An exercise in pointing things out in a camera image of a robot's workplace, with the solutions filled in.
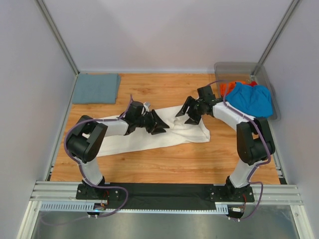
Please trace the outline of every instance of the metal floor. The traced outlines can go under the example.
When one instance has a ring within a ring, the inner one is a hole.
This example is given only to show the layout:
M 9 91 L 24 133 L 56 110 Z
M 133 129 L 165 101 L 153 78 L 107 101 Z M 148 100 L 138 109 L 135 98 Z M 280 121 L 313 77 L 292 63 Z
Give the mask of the metal floor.
M 249 212 L 254 206 L 247 205 Z M 62 223 L 85 213 L 40 212 L 47 223 Z M 224 215 L 117 213 L 52 227 L 38 219 L 33 239 L 299 239 L 290 206 L 260 206 L 242 222 Z

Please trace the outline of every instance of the gray folded towel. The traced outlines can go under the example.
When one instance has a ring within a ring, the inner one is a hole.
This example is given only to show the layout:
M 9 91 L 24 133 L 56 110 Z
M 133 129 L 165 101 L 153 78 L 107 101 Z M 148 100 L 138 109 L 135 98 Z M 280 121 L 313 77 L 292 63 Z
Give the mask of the gray folded towel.
M 79 74 L 73 104 L 115 104 L 121 76 L 118 74 Z

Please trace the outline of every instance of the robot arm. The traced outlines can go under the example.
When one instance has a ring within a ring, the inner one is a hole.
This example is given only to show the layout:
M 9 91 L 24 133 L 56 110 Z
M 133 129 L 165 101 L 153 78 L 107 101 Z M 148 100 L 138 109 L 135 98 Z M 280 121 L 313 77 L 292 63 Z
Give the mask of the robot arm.
M 78 123 L 91 119 L 89 116 L 82 116 Z M 142 104 L 132 101 L 121 119 L 112 119 L 101 123 L 96 121 L 83 123 L 68 134 L 66 138 L 67 149 L 80 160 L 86 180 L 95 185 L 104 185 L 105 183 L 96 158 L 104 137 L 128 135 L 137 127 L 143 127 L 151 134 L 164 133 L 166 132 L 165 128 L 169 128 L 155 110 L 149 110 L 148 103 Z
M 240 160 L 234 172 L 226 180 L 229 194 L 237 195 L 249 186 L 249 179 L 255 167 L 267 159 L 265 147 L 259 137 L 253 138 L 252 134 L 257 134 L 257 132 L 252 123 L 230 110 L 228 102 L 225 105 L 222 98 L 216 99 L 210 86 L 199 88 L 197 92 L 198 99 L 189 96 L 176 117 L 187 113 L 189 119 L 185 122 L 186 124 L 199 124 L 201 116 L 207 114 L 222 120 L 237 131 L 237 152 Z M 244 113 L 242 115 L 256 123 L 270 154 L 273 154 L 275 145 L 267 119 L 255 118 Z

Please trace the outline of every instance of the white wall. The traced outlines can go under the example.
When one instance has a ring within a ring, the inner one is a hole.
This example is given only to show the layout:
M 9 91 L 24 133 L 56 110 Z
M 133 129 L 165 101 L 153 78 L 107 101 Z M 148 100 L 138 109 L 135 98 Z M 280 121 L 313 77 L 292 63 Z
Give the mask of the white wall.
M 0 237 L 43 179 L 74 75 L 33 0 L 0 2 Z
M 81 71 L 257 62 L 291 0 L 44 0 Z
M 273 123 L 283 167 L 319 238 L 319 1 L 303 0 L 265 63 L 282 119 Z

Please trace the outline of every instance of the cable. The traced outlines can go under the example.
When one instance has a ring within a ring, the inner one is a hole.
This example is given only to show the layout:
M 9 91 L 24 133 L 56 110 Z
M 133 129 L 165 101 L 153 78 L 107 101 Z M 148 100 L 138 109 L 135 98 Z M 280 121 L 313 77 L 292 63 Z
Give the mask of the cable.
M 239 208 L 243 208 L 244 211 L 245 211 L 245 209 L 246 209 L 246 203 L 247 203 L 247 198 L 246 198 L 246 195 L 245 195 L 245 194 L 243 194 L 243 198 L 244 198 L 244 205 L 243 205 L 243 206 L 240 206 Z
M 257 169 L 259 166 L 266 165 L 266 164 L 269 164 L 269 163 L 271 162 L 271 156 L 270 156 L 270 151 L 269 151 L 269 149 L 268 149 L 268 147 L 267 147 L 267 144 L 266 144 L 266 142 L 265 142 L 265 139 L 264 139 L 264 137 L 262 136 L 260 130 L 258 129 L 258 126 L 256 125 L 256 123 L 255 123 L 253 120 L 251 120 L 249 117 L 245 116 L 245 115 L 242 114 L 240 111 L 238 111 L 237 109 L 235 109 L 234 107 L 232 107 L 232 106 L 230 106 L 230 105 L 227 105 L 227 103 L 226 103 L 226 92 L 228 92 L 228 82 L 227 82 L 226 84 L 227 84 L 227 86 L 226 86 L 226 90 L 225 90 L 224 97 L 223 97 L 223 103 L 224 103 L 224 105 L 225 105 L 227 108 L 229 108 L 231 111 L 233 111 L 233 112 L 235 112 L 236 114 L 238 114 L 240 117 L 243 117 L 244 119 L 248 120 L 248 121 L 254 126 L 254 128 L 256 129 L 256 131 L 257 131 L 257 133 L 258 133 L 258 135 L 259 135 L 259 138 L 260 138 L 260 140 L 261 140 L 261 142 L 262 142 L 262 144 L 263 144 L 263 146 L 264 146 L 264 148 L 265 148 L 265 150 L 266 150 L 267 157 L 268 157 L 268 160 L 267 160 L 266 162 L 261 162 L 261 163 L 256 164 L 255 167 L 251 170 L 251 172 L 249 173 L 249 175 L 248 175 L 248 177 L 247 177 L 247 181 L 248 181 L 250 184 L 260 184 L 260 185 L 261 185 L 261 190 L 260 190 L 259 199 L 258 199 L 258 201 L 257 201 L 257 204 L 256 204 L 255 209 L 252 211 L 251 214 L 249 214 L 249 215 L 246 216 L 245 218 L 240 219 L 240 220 L 245 220 L 245 219 L 248 219 L 248 218 L 252 217 L 252 216 L 256 213 L 256 211 L 257 211 L 257 209 L 258 209 L 258 207 L 259 207 L 259 205 L 260 205 L 261 198 L 262 198 L 263 191 L 264 191 L 264 184 L 263 184 L 262 182 L 259 182 L 259 181 L 258 181 L 258 182 L 250 182 L 250 179 L 251 179 L 251 177 L 253 176 L 254 172 L 256 171 L 256 169 Z
M 225 81 L 226 81 L 226 80 L 213 81 L 213 82 L 209 83 L 209 84 L 206 85 L 206 86 L 211 86 L 212 84 L 215 84 L 215 83 L 217 83 L 217 82 L 225 82 Z
M 81 175 L 83 177 L 83 180 L 88 184 L 90 185 L 91 187 L 94 187 L 94 188 L 99 188 L 99 189 L 120 189 L 120 190 L 123 190 L 126 194 L 125 196 L 125 200 L 124 202 L 118 207 L 116 208 L 114 211 L 110 212 L 110 213 L 105 213 L 105 214 L 102 214 L 102 215 L 98 215 L 97 217 L 98 218 L 104 218 L 104 217 L 108 217 L 108 216 L 111 216 L 113 214 L 115 214 L 116 212 L 118 212 L 125 204 L 126 202 L 128 201 L 128 198 L 129 198 L 129 192 L 127 191 L 126 188 L 123 188 L 123 187 L 120 187 L 120 186 L 98 186 L 98 185 L 95 185 L 93 184 L 92 182 L 90 182 L 85 174 L 84 174 L 84 171 L 83 171 L 83 168 L 82 168 L 82 164 L 81 164 L 81 161 L 76 159 L 75 157 L 73 157 L 73 155 L 68 151 L 67 149 L 67 146 L 66 146 L 66 139 L 68 138 L 69 134 L 72 132 L 72 130 L 74 130 L 77 126 L 81 125 L 81 124 L 84 124 L 84 123 L 88 123 L 88 122 L 93 122 L 93 121 L 97 121 L 97 122 L 111 122 L 111 121 L 118 121 L 120 119 L 122 119 L 125 114 L 127 113 L 127 111 L 129 110 L 129 107 L 131 105 L 133 101 L 133 97 L 132 95 L 130 95 L 130 102 L 126 108 L 126 110 L 120 114 L 120 116 L 116 119 L 87 119 L 87 120 L 84 120 L 84 121 L 81 121 L 79 123 L 77 123 L 76 125 L 74 125 L 73 127 L 71 127 L 66 135 L 65 135 L 65 138 L 64 138 L 64 143 L 63 143 L 63 146 L 64 146 L 64 150 L 66 152 L 66 154 L 73 160 L 75 161 L 78 166 L 79 166 L 79 169 L 80 169 L 80 172 L 81 172 Z M 55 226 L 63 226 L 63 225 L 67 225 L 69 223 L 73 223 L 73 222 L 76 222 L 76 221 L 79 221 L 79 220 L 82 220 L 82 219 L 85 219 L 85 218 L 88 218 L 88 216 L 84 216 L 84 217 L 80 217 L 80 218 L 77 218 L 77 219 L 74 219 L 74 220 L 71 220 L 71 221 L 68 221 L 68 222 L 65 222 L 65 223 L 57 223 L 57 224 L 50 224 L 50 223 L 47 223 L 43 220 L 43 217 L 40 217 L 40 221 L 45 224 L 46 226 L 52 226 L 52 227 L 55 227 Z

